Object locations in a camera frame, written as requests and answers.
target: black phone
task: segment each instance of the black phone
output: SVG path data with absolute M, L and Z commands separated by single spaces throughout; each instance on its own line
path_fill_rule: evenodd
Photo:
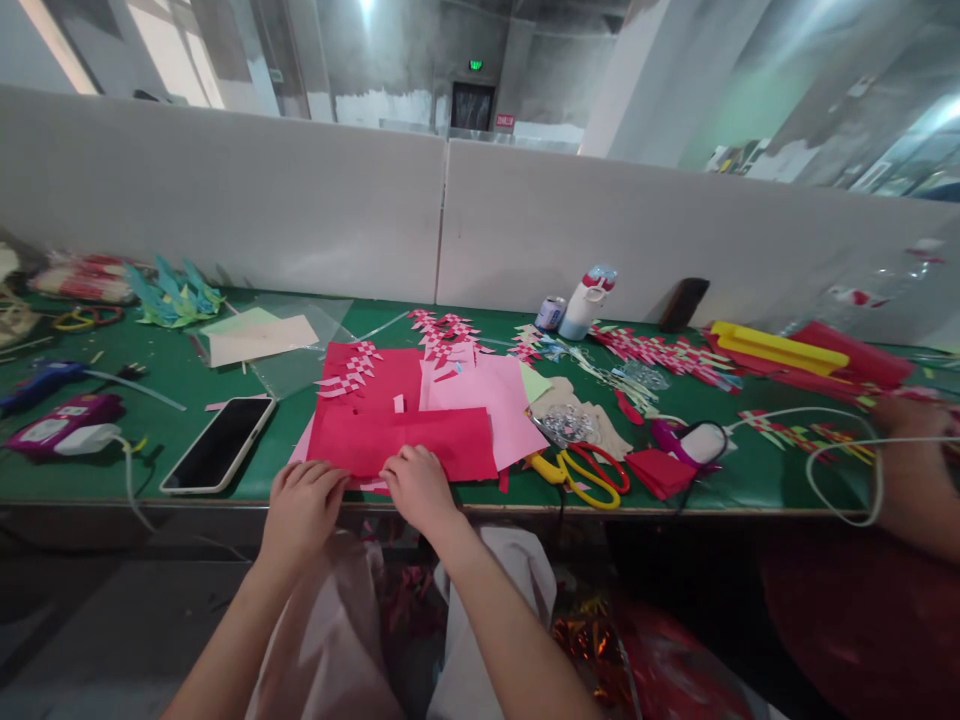
M 230 400 L 180 458 L 160 491 L 192 495 L 223 490 L 276 406 L 272 398 Z

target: scissors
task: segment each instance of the scissors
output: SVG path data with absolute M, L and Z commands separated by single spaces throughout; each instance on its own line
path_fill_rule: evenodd
M 624 472 L 623 466 L 621 466 L 620 463 L 610 457 L 610 454 L 606 450 L 598 448 L 596 445 L 583 442 L 569 442 L 554 433 L 552 430 L 548 429 L 536 418 L 530 419 L 550 442 L 560 448 L 560 451 L 557 453 L 556 465 L 550 463 L 540 453 L 534 453 L 527 456 L 527 462 L 533 466 L 533 469 L 539 473 L 540 477 L 542 477 L 551 485 L 562 485 L 567 483 L 574 494 L 590 507 L 598 510 L 616 510 L 618 507 L 620 507 L 620 495 L 624 495 L 630 490 L 630 477 Z M 596 475 L 580 467 L 570 456 L 571 450 L 586 460 L 590 467 L 596 472 Z M 603 471 L 590 453 L 597 453 L 606 458 L 610 465 L 613 466 L 614 470 L 616 470 L 623 479 L 623 485 L 614 485 L 613 481 L 610 479 L 610 476 Z M 581 476 L 595 483 L 600 487 L 600 489 L 604 490 L 608 495 L 610 495 L 609 502 L 604 502 L 603 500 L 590 497 L 583 490 L 581 490 L 577 485 L 577 481 L 574 480 L 573 475 L 570 472 L 570 468 L 576 470 Z
M 115 305 L 85 305 L 64 313 L 53 321 L 53 329 L 76 332 L 94 327 L 113 325 L 123 320 L 123 308 Z

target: black case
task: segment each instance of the black case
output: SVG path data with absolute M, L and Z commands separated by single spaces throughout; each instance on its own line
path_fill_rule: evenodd
M 686 328 L 709 287 L 710 281 L 703 278 L 681 280 L 660 318 L 660 332 L 678 333 Z

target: white partition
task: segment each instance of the white partition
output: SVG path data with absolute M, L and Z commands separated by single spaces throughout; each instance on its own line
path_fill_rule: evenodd
M 0 87 L 0 225 L 268 290 L 432 302 L 444 141 Z
M 656 320 L 679 280 L 703 277 L 695 324 L 752 322 L 841 264 L 938 237 L 958 217 L 947 203 L 451 141 L 437 302 L 536 312 L 607 262 L 620 279 L 606 319 Z M 957 304 L 929 306 L 927 324 Z

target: blue glue gun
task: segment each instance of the blue glue gun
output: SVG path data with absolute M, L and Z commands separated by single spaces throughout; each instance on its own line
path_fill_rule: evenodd
M 83 363 L 49 362 L 40 366 L 39 372 L 0 398 L 0 410 L 5 413 L 29 410 L 46 400 L 67 383 L 83 378 L 87 366 Z

